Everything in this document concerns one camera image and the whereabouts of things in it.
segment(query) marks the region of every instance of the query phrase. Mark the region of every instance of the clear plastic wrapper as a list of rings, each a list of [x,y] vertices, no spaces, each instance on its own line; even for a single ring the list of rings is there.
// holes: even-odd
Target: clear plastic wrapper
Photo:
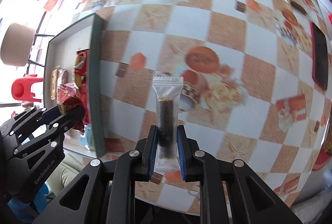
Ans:
[[[158,148],[156,171],[179,170],[177,161],[177,126],[183,77],[154,77],[156,92]]]

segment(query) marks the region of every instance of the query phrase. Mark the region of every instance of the red plastic chair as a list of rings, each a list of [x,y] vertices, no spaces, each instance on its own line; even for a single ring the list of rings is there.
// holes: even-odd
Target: red plastic chair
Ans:
[[[16,79],[12,84],[13,98],[21,101],[41,102],[41,99],[33,98],[36,95],[31,92],[31,86],[41,81],[43,78],[37,78],[37,74],[25,75],[23,78]]]

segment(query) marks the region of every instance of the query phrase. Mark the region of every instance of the checkered tablecloth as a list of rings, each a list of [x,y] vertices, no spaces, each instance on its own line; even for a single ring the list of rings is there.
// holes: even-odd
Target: checkered tablecloth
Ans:
[[[156,124],[152,77],[189,73],[199,93],[179,114],[187,136],[218,159],[243,159],[290,206],[318,156],[332,97],[331,69],[326,92],[311,77],[310,20],[327,35],[322,13],[317,0],[299,2],[307,17],[288,0],[82,0],[73,21],[93,11],[108,21],[100,93],[109,156]],[[199,214],[197,183],[177,173],[156,182],[137,183],[137,197]]]

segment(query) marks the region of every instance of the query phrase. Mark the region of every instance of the beige pants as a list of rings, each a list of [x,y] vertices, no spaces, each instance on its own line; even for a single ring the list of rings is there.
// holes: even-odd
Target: beige pants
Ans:
[[[47,183],[55,196],[57,196],[84,168],[84,166],[70,154],[67,152],[64,153],[64,160],[55,168],[53,173],[47,179]]]

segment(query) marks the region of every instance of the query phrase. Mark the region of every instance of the silver screw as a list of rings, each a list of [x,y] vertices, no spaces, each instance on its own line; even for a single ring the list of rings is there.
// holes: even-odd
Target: silver screw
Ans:
[[[205,153],[204,153],[204,151],[202,151],[202,150],[197,150],[197,151],[195,152],[195,156],[197,156],[197,157],[199,157],[199,158],[203,157],[204,155],[205,155]]]
[[[90,165],[92,167],[97,167],[100,164],[100,160],[99,159],[93,159],[90,161]]]
[[[237,159],[234,161],[234,165],[237,167],[243,167],[244,166],[244,162],[240,159]]]
[[[137,151],[137,150],[131,150],[131,151],[129,152],[129,155],[130,155],[131,157],[136,157],[136,156],[139,155],[139,151]]]

